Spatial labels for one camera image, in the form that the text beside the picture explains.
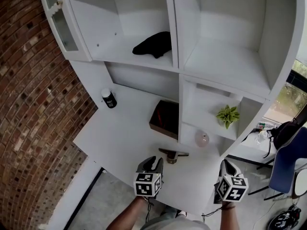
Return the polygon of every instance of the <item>black bottle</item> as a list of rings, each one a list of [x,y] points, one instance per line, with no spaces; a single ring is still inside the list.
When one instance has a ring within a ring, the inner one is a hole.
[[[114,108],[117,105],[117,101],[115,100],[114,95],[109,89],[103,89],[101,91],[101,95],[108,108]]]

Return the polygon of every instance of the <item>person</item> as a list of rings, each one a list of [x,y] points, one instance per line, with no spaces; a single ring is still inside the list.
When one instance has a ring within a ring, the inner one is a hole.
[[[131,230],[146,206],[148,206],[146,199],[137,196],[106,230]],[[201,221],[186,219],[185,212],[178,212],[177,209],[166,206],[160,217],[145,223],[141,230],[210,230]],[[223,202],[220,230],[239,230],[234,203]]]

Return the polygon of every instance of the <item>small bottle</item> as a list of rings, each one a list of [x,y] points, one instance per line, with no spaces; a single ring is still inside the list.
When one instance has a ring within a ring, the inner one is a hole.
[[[270,122],[259,122],[259,123],[257,123],[256,128],[262,129],[262,130],[267,130],[267,129],[276,128],[276,125],[274,125]]]
[[[117,105],[117,101],[114,98],[114,95],[110,89],[103,89],[101,91],[102,99],[104,99],[108,108],[114,108]]]
[[[256,136],[255,141],[257,144],[260,144],[264,140],[269,138],[269,133],[266,130],[260,131],[260,133]]]

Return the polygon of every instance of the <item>dark brown box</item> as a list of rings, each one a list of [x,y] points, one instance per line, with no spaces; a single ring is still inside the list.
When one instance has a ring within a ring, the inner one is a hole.
[[[149,121],[151,129],[178,140],[179,104],[159,101]]]

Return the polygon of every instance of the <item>jeans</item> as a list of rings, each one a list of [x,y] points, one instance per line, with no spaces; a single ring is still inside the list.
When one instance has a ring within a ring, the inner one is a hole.
[[[177,209],[171,207],[171,206],[166,206],[165,209],[163,210],[163,212],[161,213],[161,216],[151,219],[149,220],[144,226],[142,226],[141,230],[146,229],[147,227],[160,222],[160,221],[164,221],[164,220],[170,220],[170,219],[174,219],[176,217],[177,214]]]

